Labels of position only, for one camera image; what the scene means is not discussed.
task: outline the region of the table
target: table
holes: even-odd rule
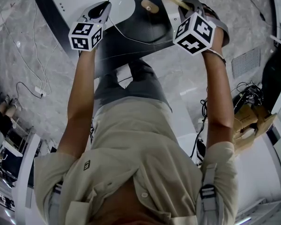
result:
[[[69,27],[63,20],[53,0],[35,0],[48,26],[74,64],[78,52],[71,49]],[[127,36],[140,41],[160,45],[146,45],[123,37],[115,27],[104,32],[104,38],[96,52],[95,78],[103,76],[118,67],[139,59],[166,47],[172,46],[173,30],[162,0],[150,0],[159,7],[159,12],[152,14],[141,6],[142,0],[135,1],[135,11],[117,27]]]

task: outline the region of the white cube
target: white cube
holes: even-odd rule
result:
[[[103,38],[103,24],[74,22],[69,40],[74,50],[92,51]]]
[[[216,25],[194,13],[174,32],[173,43],[196,55],[212,46]]]

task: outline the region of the black plastic buckle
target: black plastic buckle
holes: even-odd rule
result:
[[[215,197],[215,187],[211,184],[206,184],[200,189],[201,199]]]

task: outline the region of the metal grate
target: metal grate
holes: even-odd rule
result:
[[[251,51],[240,55],[232,60],[233,78],[237,78],[253,68],[260,66],[260,48],[254,48]]]

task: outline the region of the beige shirt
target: beige shirt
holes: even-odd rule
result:
[[[197,224],[196,201],[208,164],[217,163],[214,185],[224,201],[225,224],[237,213],[234,146],[221,142],[207,150],[200,170],[179,147],[166,104],[124,98],[98,111],[95,138],[80,159],[53,153],[35,159],[35,194],[45,222],[48,196],[63,180],[59,221],[85,225],[106,197],[131,177],[139,201],[167,224]]]

